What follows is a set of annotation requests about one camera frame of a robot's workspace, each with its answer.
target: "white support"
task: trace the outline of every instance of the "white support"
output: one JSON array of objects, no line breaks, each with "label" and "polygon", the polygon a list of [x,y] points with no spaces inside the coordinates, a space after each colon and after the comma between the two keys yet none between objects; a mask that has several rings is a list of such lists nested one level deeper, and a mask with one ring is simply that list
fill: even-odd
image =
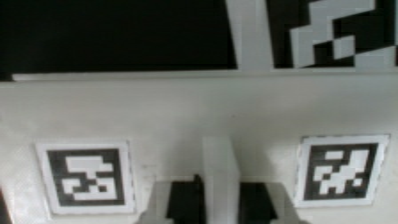
[{"label": "white support", "polygon": [[237,224],[240,169],[230,137],[205,137],[203,163],[208,224]]}]

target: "white surface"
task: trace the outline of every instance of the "white surface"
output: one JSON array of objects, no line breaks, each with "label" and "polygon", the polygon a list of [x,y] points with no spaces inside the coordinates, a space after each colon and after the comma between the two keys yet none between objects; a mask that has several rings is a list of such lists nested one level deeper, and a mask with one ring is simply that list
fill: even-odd
[{"label": "white surface", "polygon": [[[132,162],[130,162],[130,149],[127,141],[93,141],[80,140],[70,142],[38,142],[38,155],[40,155],[40,166],[43,173],[43,182],[47,185],[47,195],[43,200],[48,200],[52,211],[61,215],[82,215],[82,214],[114,214],[114,213],[134,213],[136,201],[134,201],[134,175],[132,175]],[[54,170],[50,168],[48,151],[56,150],[98,150],[98,149],[118,149],[120,151],[120,163],[121,163],[121,178],[123,178],[123,195],[125,204],[118,206],[64,206],[59,201],[59,194],[54,181]],[[107,192],[100,192],[98,187],[89,187],[89,192],[75,193],[73,197],[77,201],[116,199],[116,180],[114,178],[100,178],[96,176],[98,171],[112,170],[112,164],[104,164],[104,158],[98,156],[89,157],[68,157],[68,170],[70,172],[86,172],[88,177],[96,179],[98,184],[107,186]],[[72,191],[73,187],[80,186],[79,179],[63,179],[64,191]]]},{"label": "white surface", "polygon": [[143,212],[153,182],[203,173],[203,136],[219,133],[231,136],[242,178],[281,183],[290,200],[303,136],[390,133],[374,205],[297,213],[310,224],[397,224],[397,74],[0,83],[0,105],[0,182],[15,224],[132,224],[139,218],[52,215],[38,140],[130,140]]},{"label": "white surface", "polygon": [[[377,154],[372,168],[370,184],[367,197],[361,199],[335,199],[335,200],[306,200],[306,180],[308,180],[308,169],[310,169],[310,154],[311,147],[317,145],[345,145],[345,144],[368,144],[377,143]],[[327,137],[308,137],[303,140],[301,151],[299,151],[299,172],[297,172],[297,193],[295,193],[295,206],[301,208],[310,207],[333,207],[333,206],[359,206],[372,205],[375,199],[375,192],[379,187],[379,178],[383,172],[383,162],[386,155],[386,148],[390,145],[390,135],[363,135],[363,136],[327,136]],[[356,173],[365,171],[363,159],[368,158],[368,150],[356,149],[352,151],[351,163],[342,166],[338,173],[333,173],[331,180],[322,181],[320,194],[327,194],[329,188],[336,187],[336,193],[345,191],[345,181],[354,180]],[[326,173],[331,173],[331,166],[317,167],[315,169],[315,180],[322,180]]]},{"label": "white surface", "polygon": [[240,168],[228,136],[203,138],[208,224],[239,223]]}]

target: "black square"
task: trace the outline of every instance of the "black square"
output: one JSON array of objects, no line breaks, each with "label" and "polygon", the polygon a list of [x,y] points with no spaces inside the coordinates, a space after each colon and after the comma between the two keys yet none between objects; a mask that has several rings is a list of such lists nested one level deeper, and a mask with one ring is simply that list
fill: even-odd
[{"label": "black square", "polygon": [[224,0],[2,0],[0,73],[235,68]]}]

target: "white panel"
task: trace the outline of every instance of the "white panel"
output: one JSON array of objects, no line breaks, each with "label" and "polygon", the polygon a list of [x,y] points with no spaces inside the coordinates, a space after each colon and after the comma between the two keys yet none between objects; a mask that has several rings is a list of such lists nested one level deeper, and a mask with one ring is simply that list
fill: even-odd
[{"label": "white panel", "polygon": [[240,169],[228,137],[205,137],[203,163],[208,224],[237,224]]}]

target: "white border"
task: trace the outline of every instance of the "white border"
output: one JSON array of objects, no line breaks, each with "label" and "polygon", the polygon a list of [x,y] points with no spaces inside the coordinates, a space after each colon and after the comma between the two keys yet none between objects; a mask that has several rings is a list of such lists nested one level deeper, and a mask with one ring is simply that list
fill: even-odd
[{"label": "white border", "polygon": [[[125,191],[125,205],[112,206],[61,206],[57,189],[54,183],[54,175],[50,169],[48,150],[98,150],[107,148],[120,149],[120,160],[121,160],[121,173],[123,173],[123,191]],[[136,211],[136,199],[134,199],[134,175],[130,166],[128,156],[128,142],[127,141],[107,141],[107,142],[82,142],[80,143],[36,143],[36,150],[41,162],[41,171],[47,185],[50,207],[56,214],[114,214],[130,213]]]},{"label": "white border", "polygon": [[[310,163],[311,146],[329,145],[329,144],[343,145],[343,144],[367,144],[367,143],[379,144],[367,198],[306,201],[304,189],[306,189],[306,179],[308,179],[308,163]],[[390,135],[326,136],[326,137],[304,138],[301,149],[299,149],[295,207],[299,208],[336,207],[336,206],[370,205],[374,203],[388,144],[390,144]]]}]

